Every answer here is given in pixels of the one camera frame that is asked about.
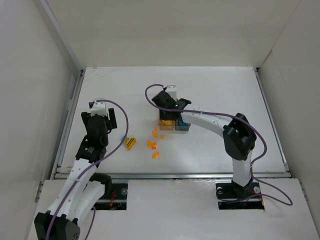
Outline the orange lego cluster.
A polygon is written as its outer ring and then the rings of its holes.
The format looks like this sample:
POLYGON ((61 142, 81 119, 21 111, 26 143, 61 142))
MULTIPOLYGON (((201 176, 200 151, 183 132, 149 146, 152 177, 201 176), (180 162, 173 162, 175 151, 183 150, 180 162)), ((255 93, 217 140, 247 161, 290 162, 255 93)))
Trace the orange lego cluster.
MULTIPOLYGON (((152 136, 155 138, 155 139, 158 139, 159 138, 159 134, 157 131, 153 131, 152 132, 152 136)), ((157 149, 157 142, 156 141, 152 141, 152 140, 148 140, 147 141, 147 146, 152 149, 152 150, 156 150, 157 149)))

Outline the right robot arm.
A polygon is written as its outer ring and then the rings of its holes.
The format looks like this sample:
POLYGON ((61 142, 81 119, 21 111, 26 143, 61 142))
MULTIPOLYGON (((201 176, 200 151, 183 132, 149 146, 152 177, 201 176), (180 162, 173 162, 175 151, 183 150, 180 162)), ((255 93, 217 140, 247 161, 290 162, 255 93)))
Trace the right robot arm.
POLYGON ((248 120, 238 113, 235 118, 209 112, 190 100, 176 100, 165 90, 152 98, 153 103, 161 108, 165 120, 182 121, 209 130, 223 139, 225 152, 232 159, 233 176, 230 183, 218 182, 216 196, 224 201, 247 198, 251 195, 253 182, 250 165, 252 150, 257 136, 248 126, 248 120))

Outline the orange curved lego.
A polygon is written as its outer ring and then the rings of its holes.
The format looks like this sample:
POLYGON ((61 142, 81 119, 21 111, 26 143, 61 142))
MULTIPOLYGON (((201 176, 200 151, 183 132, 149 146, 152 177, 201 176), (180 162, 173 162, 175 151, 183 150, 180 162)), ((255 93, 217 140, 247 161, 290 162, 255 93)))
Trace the orange curved lego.
POLYGON ((160 156, 160 152, 155 152, 153 155, 152 155, 152 158, 153 159, 156 159, 160 156))

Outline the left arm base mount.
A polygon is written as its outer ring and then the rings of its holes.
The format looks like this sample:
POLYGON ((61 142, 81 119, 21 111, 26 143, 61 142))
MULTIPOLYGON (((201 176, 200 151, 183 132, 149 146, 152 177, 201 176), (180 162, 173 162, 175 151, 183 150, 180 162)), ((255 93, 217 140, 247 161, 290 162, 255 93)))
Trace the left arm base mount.
POLYGON ((124 211, 127 209, 128 184, 113 183, 112 190, 105 193, 93 205, 97 211, 124 211))

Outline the teal lego brick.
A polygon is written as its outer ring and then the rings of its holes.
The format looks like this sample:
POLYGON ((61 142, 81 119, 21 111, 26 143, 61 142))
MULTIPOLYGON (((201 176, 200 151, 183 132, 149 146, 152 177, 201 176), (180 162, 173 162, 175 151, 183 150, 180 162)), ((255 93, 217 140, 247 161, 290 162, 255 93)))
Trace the teal lego brick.
POLYGON ((177 122, 176 122, 176 125, 177 125, 177 126, 181 126, 181 127, 188 127, 188 126, 189 126, 188 123, 183 122, 183 121, 177 121, 177 122))

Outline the yellow black striped lego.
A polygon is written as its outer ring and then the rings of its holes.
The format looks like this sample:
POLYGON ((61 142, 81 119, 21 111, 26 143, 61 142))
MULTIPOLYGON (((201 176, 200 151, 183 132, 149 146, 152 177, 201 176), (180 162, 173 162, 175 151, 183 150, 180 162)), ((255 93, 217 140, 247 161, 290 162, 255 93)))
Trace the yellow black striped lego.
POLYGON ((128 150, 131 150, 132 147, 135 145, 136 141, 137 140, 135 137, 127 137, 124 141, 124 144, 128 150))

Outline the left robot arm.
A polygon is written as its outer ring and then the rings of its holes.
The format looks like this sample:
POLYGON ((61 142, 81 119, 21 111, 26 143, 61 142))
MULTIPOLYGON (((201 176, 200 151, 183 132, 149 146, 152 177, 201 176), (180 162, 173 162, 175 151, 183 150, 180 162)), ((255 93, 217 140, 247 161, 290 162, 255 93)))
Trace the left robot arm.
POLYGON ((34 219, 39 240, 77 240, 80 225, 95 202, 112 188, 110 176, 97 173, 109 144, 108 134, 117 128, 113 108, 93 107, 82 112, 86 135, 82 139, 71 172, 46 212, 34 219))

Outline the yellow lego brick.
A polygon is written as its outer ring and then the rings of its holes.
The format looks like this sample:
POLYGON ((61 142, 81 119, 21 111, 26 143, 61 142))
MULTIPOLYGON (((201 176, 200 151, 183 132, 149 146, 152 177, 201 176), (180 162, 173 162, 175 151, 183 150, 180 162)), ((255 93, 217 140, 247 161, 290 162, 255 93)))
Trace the yellow lego brick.
POLYGON ((174 126, 175 121, 174 120, 159 120, 159 125, 161 125, 161 126, 174 126))

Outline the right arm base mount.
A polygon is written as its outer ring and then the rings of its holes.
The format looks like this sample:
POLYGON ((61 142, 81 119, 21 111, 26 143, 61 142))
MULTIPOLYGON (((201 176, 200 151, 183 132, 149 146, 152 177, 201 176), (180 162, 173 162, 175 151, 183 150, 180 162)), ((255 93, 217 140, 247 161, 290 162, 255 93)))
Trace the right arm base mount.
POLYGON ((216 198, 219 210, 264 210, 260 185, 252 182, 250 186, 238 187, 232 182, 216 183, 216 198))

